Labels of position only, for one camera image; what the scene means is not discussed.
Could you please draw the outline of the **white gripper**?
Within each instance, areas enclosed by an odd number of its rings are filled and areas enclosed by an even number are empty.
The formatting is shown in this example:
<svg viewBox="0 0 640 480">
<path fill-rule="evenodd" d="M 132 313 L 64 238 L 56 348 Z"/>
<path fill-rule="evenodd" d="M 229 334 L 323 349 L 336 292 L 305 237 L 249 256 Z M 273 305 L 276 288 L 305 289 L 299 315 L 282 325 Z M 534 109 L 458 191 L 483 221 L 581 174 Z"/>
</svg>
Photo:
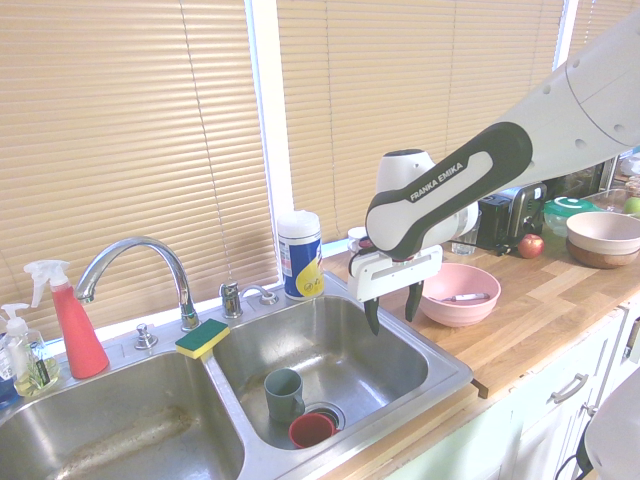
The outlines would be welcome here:
<svg viewBox="0 0 640 480">
<path fill-rule="evenodd" d="M 363 302 L 371 332 L 379 335 L 379 298 L 409 286 L 405 320 L 412 322 L 422 299 L 424 280 L 436 275 L 442 266 L 443 249 L 436 245 L 416 253 L 411 259 L 394 261 L 377 249 L 361 249 L 349 264 L 348 291 Z"/>
</svg>

